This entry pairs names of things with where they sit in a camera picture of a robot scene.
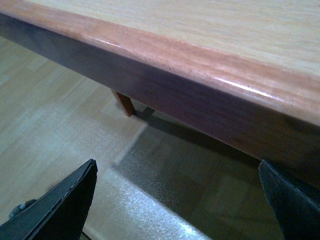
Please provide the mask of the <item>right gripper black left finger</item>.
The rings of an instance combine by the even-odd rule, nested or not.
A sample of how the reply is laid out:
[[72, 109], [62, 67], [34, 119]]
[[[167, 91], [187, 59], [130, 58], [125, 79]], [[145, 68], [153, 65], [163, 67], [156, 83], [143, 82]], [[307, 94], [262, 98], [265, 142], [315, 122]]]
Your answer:
[[78, 240], [92, 205], [97, 163], [90, 159], [0, 226], [2, 240]]

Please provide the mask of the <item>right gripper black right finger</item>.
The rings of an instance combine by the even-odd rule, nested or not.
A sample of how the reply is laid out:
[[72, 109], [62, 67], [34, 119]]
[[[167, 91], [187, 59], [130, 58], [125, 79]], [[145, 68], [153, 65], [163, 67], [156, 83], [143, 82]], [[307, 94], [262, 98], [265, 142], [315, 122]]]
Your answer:
[[259, 179], [285, 240], [320, 238], [320, 190], [264, 159]]

